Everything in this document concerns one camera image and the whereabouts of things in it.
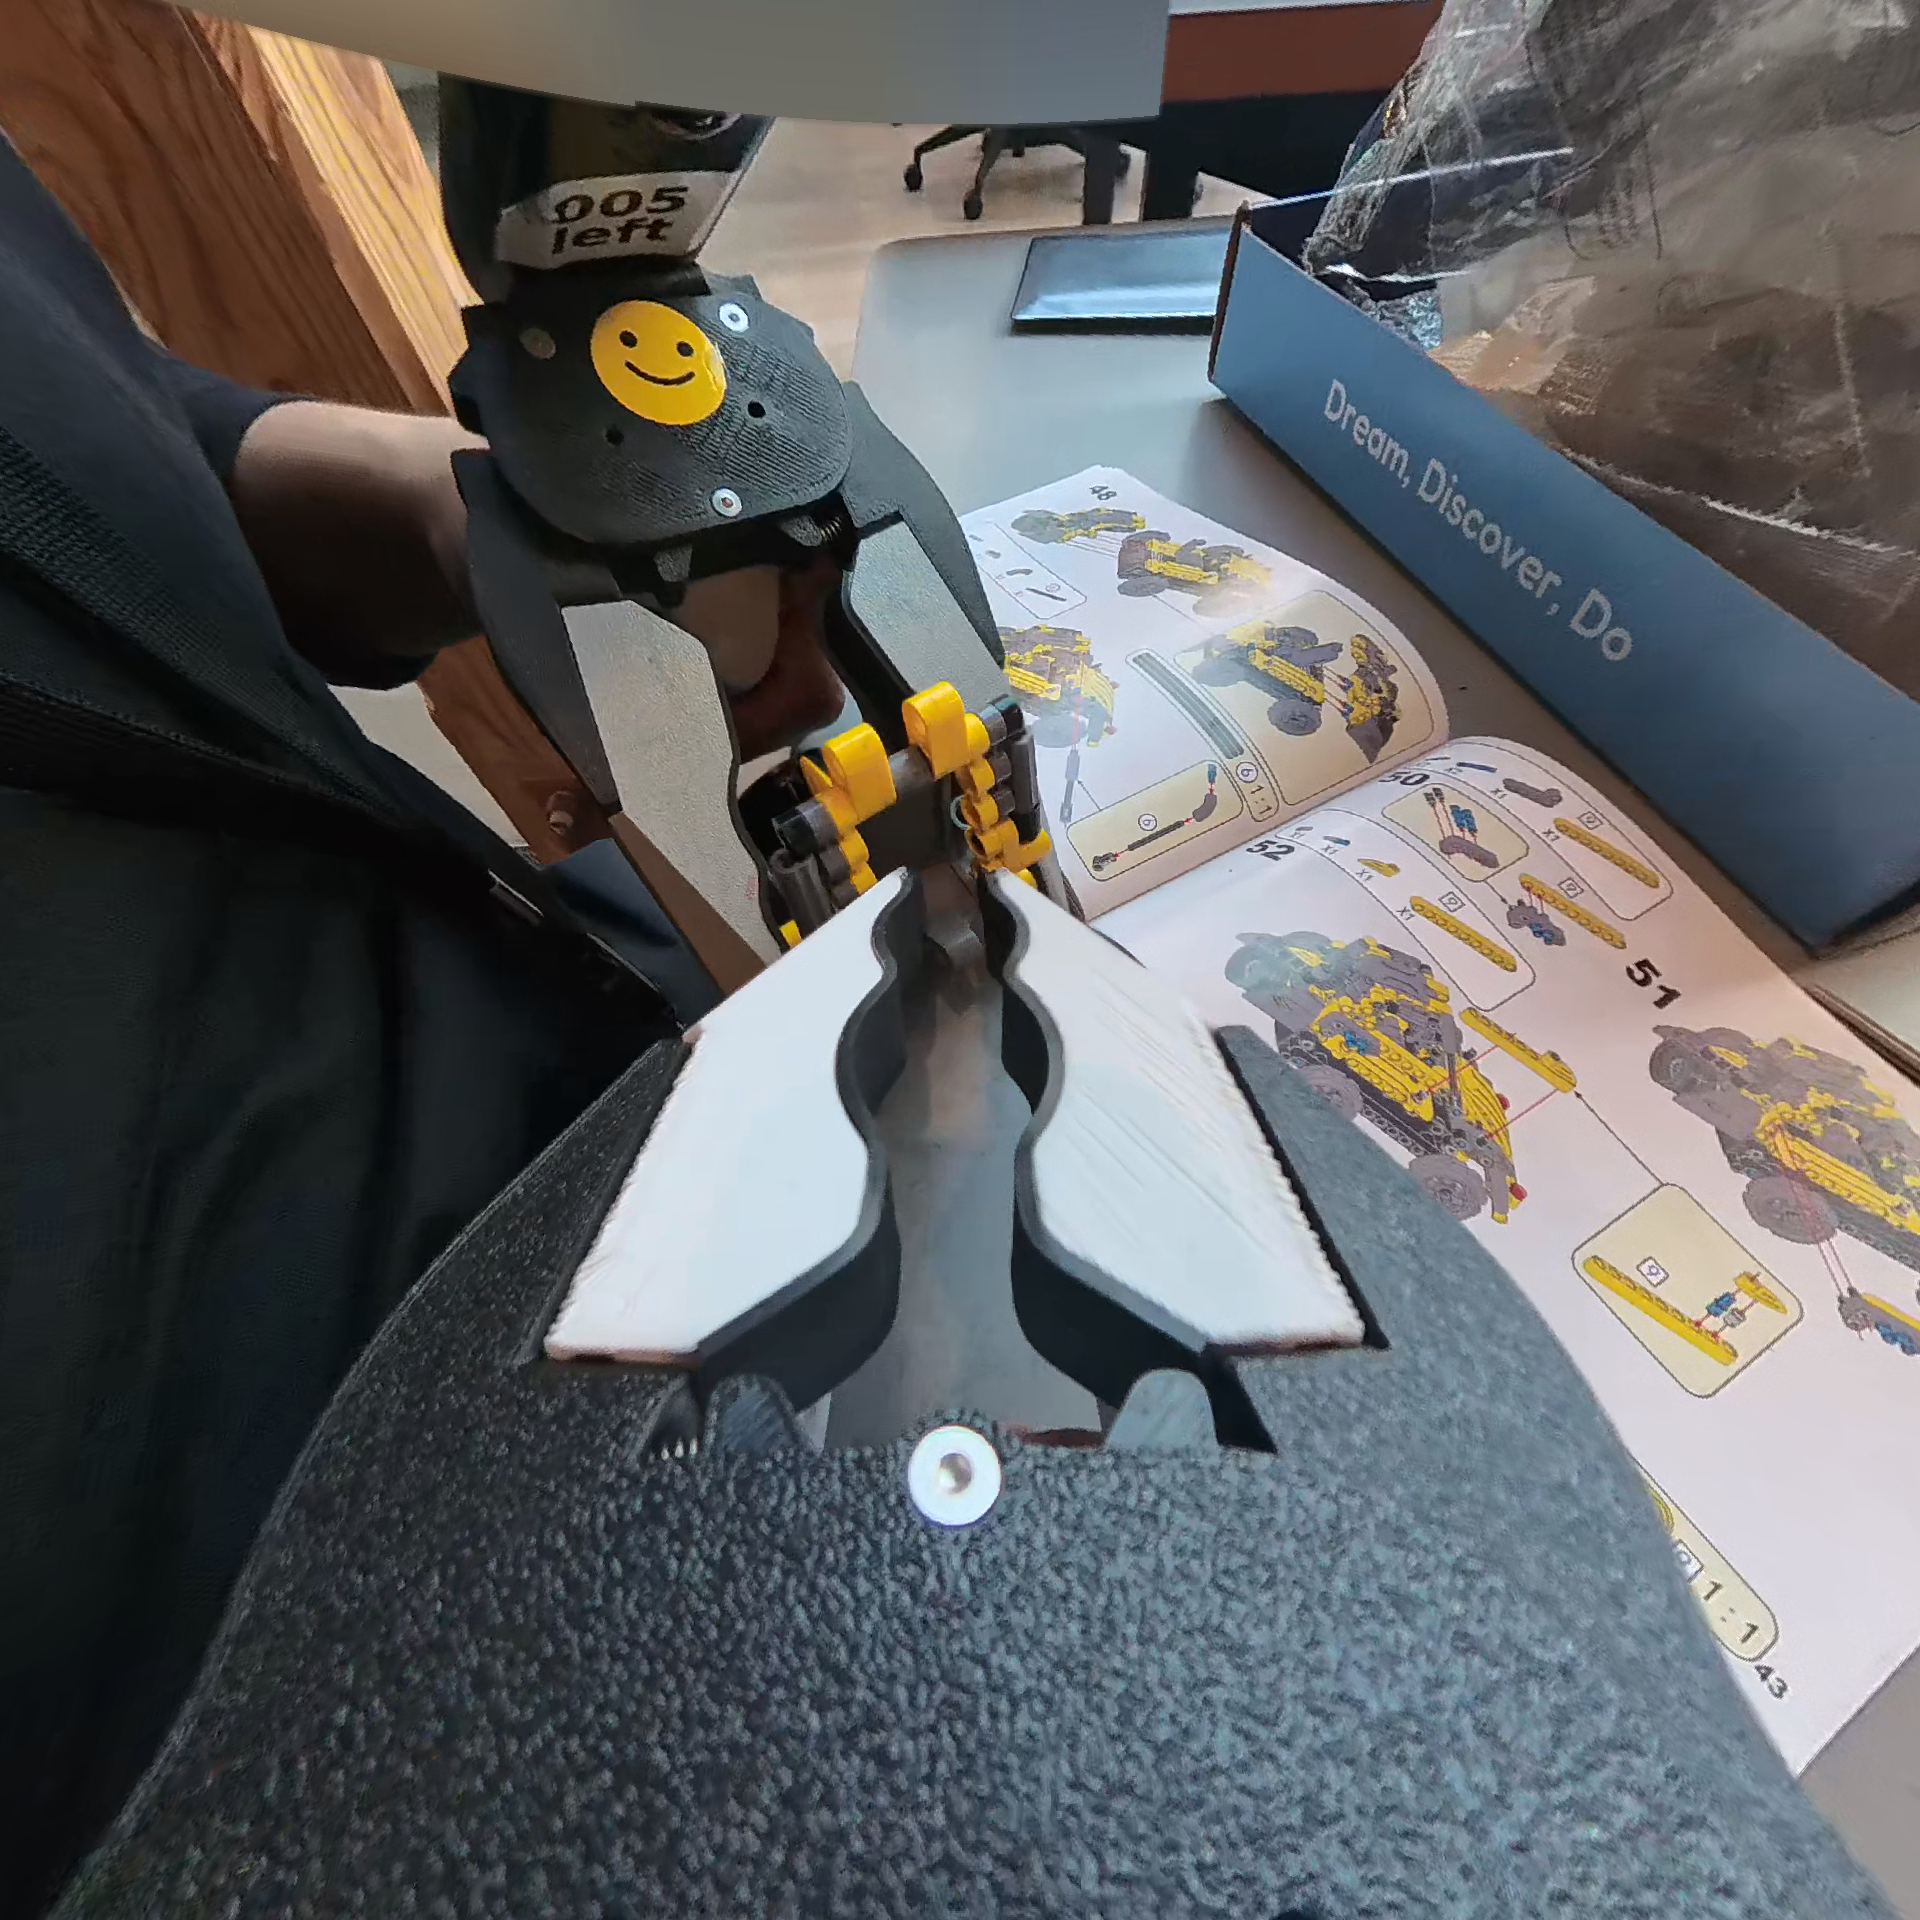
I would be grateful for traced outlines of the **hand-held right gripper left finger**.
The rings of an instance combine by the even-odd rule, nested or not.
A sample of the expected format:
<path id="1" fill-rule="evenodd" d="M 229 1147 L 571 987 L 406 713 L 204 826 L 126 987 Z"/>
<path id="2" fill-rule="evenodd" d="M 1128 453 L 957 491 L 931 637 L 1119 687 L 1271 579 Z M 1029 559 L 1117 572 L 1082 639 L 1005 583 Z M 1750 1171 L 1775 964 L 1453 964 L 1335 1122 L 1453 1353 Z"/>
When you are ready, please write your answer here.
<path id="1" fill-rule="evenodd" d="M 810 1411 L 899 1307 L 877 1111 L 903 1066 L 919 881 L 893 872 L 688 1037 L 541 1340 L 551 1363 L 772 1381 Z"/>

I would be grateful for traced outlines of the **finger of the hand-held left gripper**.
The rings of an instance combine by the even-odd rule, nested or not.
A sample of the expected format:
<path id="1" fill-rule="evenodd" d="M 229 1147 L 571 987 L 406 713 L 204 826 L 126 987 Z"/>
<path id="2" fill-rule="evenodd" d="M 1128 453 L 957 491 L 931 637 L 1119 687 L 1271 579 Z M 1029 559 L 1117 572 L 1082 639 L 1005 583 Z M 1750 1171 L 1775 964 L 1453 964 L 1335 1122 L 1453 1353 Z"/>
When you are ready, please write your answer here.
<path id="1" fill-rule="evenodd" d="M 738 805 L 738 740 L 703 645 L 617 593 L 484 450 L 456 457 L 468 579 L 504 685 L 720 991 L 782 957 Z"/>
<path id="2" fill-rule="evenodd" d="M 903 745 L 901 703 L 952 685 L 966 708 L 1013 695 L 966 535 L 921 463 L 853 385 L 841 387 L 847 463 L 832 507 L 841 570 L 828 603 L 828 658 L 858 724 Z"/>

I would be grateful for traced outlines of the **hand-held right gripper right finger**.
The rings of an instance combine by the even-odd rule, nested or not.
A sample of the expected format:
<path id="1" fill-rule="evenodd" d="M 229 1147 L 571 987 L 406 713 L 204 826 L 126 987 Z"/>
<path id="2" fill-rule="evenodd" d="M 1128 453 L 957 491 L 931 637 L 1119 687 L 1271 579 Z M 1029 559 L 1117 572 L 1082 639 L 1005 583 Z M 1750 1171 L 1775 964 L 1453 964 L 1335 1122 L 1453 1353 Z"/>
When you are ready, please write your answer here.
<path id="1" fill-rule="evenodd" d="M 978 889 L 1002 1064 L 1028 1106 L 1011 1300 L 1025 1342 L 1117 1412 L 1170 1375 L 1226 1450 L 1274 1450 L 1246 1363 L 1363 1345 L 1367 1323 L 1188 996 L 1024 881 Z"/>

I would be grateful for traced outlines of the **yellow toy brick vehicle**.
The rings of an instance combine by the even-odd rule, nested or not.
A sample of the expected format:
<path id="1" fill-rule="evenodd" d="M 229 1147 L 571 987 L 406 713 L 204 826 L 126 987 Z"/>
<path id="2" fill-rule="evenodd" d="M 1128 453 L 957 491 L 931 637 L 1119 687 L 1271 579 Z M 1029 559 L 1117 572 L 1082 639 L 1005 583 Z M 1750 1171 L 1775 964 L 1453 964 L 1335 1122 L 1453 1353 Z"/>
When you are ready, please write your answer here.
<path id="1" fill-rule="evenodd" d="M 931 685 L 901 700 L 899 724 L 899 748 L 860 723 L 755 784 L 772 805 L 758 845 L 780 947 L 796 948 L 897 870 L 1007 875 L 1075 914 L 1045 826 L 1038 736 L 1015 695 L 972 710 L 953 685 Z"/>

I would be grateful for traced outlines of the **grey desk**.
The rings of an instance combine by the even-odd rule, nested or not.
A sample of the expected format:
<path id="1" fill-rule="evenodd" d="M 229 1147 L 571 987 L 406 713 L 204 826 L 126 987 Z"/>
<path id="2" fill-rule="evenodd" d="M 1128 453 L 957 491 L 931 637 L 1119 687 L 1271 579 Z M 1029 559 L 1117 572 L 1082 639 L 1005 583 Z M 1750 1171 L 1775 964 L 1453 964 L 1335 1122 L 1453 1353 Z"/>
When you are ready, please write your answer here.
<path id="1" fill-rule="evenodd" d="M 1011 333 L 1028 243 L 990 228 L 916 238 L 877 249 L 868 269 L 851 377 L 956 510 L 1121 469 L 1350 585 L 1435 670 L 1468 733 L 1591 780 L 1774 963 L 1809 957 L 1219 397 L 1203 340 Z"/>

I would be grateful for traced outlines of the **person's left hand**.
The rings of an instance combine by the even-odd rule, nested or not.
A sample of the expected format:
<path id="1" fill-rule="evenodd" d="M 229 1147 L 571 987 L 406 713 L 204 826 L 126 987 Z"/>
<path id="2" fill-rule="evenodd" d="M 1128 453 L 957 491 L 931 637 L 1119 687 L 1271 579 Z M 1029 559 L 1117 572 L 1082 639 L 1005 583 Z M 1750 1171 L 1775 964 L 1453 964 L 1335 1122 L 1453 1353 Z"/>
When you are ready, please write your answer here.
<path id="1" fill-rule="evenodd" d="M 283 400 L 246 429 L 227 499 L 288 642 L 329 683 L 394 688 L 481 637 L 447 416 Z"/>

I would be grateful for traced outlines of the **dark tablet on table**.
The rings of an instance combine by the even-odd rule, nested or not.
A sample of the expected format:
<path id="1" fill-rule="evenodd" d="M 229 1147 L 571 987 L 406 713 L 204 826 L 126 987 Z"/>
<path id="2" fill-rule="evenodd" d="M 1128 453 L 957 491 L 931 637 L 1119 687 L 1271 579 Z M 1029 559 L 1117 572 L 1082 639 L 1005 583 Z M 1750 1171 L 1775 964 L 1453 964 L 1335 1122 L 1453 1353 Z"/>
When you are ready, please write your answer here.
<path id="1" fill-rule="evenodd" d="M 1083 227 L 1025 244 L 1015 333 L 1210 334 L 1234 224 Z"/>

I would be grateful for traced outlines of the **white table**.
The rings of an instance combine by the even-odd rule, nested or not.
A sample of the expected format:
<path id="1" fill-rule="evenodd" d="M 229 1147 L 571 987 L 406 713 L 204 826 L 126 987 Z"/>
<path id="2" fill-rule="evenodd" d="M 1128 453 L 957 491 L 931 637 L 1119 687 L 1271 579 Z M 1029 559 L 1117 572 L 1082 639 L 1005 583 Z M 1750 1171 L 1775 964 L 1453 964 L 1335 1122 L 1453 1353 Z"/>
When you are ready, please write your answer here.
<path id="1" fill-rule="evenodd" d="M 1166 3 L 190 3 L 457 79 L 841 124 L 1117 122 L 1162 100 Z"/>

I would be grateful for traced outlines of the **black office chair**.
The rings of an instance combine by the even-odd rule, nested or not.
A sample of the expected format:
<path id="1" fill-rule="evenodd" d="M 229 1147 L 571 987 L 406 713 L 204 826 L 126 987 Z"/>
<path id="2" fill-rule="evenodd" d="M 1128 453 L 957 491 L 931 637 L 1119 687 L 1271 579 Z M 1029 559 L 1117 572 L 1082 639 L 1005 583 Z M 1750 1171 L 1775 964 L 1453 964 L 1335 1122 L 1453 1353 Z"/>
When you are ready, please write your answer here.
<path id="1" fill-rule="evenodd" d="M 1067 216 L 1103 227 L 1116 218 L 1121 193 L 1136 185 L 1136 153 L 1110 129 L 1079 124 L 969 124 L 956 122 L 926 132 L 899 169 L 899 187 L 909 196 L 926 193 L 928 166 L 936 156 L 968 150 L 959 177 L 957 218 L 968 228 L 1011 196 L 1025 204 L 1048 181 L 1065 194 Z"/>

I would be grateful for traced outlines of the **toy vehicle instruction booklet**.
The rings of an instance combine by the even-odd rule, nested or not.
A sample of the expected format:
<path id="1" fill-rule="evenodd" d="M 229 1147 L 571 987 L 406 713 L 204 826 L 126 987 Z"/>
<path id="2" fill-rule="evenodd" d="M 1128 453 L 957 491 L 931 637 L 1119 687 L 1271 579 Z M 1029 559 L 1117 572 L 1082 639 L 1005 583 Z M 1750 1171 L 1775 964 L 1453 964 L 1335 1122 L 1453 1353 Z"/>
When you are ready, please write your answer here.
<path id="1" fill-rule="evenodd" d="M 1524 1288 L 1804 1770 L 1915 1652 L 1915 1081 L 1355 589 L 1106 466 L 963 532 L 1087 921 Z"/>

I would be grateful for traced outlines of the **wooden furniture leg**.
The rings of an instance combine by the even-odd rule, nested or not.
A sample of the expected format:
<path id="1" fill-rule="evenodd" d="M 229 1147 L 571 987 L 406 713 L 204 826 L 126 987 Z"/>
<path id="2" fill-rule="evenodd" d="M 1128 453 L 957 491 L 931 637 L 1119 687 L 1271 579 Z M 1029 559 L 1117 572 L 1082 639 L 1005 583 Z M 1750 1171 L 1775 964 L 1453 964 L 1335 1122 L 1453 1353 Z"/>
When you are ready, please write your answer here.
<path id="1" fill-rule="evenodd" d="M 468 297 L 379 60 L 209 4 L 4 4 L 4 134 L 159 347 L 452 429 Z"/>

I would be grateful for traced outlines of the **person's dark clothing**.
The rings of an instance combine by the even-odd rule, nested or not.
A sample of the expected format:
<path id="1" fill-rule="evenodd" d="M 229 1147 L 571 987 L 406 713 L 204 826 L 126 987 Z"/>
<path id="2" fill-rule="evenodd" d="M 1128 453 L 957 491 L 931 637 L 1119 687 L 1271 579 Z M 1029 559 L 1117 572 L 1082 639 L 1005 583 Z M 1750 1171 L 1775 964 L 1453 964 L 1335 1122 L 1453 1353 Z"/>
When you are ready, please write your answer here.
<path id="1" fill-rule="evenodd" d="M 158 347 L 4 142 L 4 1916 L 190 1690 L 313 1422 L 675 1023 L 288 640 L 294 402 Z"/>

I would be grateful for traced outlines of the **brown table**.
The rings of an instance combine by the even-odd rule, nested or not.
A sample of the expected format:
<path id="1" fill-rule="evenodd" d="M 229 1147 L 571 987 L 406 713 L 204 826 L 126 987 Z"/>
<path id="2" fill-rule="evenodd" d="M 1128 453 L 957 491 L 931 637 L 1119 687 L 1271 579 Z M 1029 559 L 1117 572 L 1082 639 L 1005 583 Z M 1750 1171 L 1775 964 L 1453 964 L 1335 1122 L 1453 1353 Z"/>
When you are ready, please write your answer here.
<path id="1" fill-rule="evenodd" d="M 1287 201 L 1331 187 L 1423 50 L 1437 3 L 1172 4 L 1159 102 L 1119 141 L 1143 158 L 1143 223 L 1191 216 L 1206 181 Z"/>

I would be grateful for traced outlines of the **blue cardboard box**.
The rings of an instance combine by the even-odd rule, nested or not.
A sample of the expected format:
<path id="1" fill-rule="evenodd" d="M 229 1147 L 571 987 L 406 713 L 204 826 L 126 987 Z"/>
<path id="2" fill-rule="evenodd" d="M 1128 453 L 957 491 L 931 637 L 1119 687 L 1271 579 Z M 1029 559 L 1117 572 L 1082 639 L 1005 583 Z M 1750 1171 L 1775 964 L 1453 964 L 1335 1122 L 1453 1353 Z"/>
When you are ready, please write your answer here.
<path id="1" fill-rule="evenodd" d="M 1917 901 L 1917 707 L 1508 421 L 1242 208 L 1212 387 L 1809 948 Z"/>

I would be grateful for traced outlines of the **clear plastic bag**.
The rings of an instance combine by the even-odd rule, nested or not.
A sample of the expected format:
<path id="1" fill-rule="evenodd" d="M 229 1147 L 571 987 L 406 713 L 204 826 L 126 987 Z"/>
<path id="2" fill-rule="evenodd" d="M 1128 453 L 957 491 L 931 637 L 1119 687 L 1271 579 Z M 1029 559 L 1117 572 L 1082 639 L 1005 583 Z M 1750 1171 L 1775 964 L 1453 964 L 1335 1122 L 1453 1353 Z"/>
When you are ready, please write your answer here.
<path id="1" fill-rule="evenodd" d="M 1444 4 L 1301 264 L 1915 695 L 1913 3 Z"/>

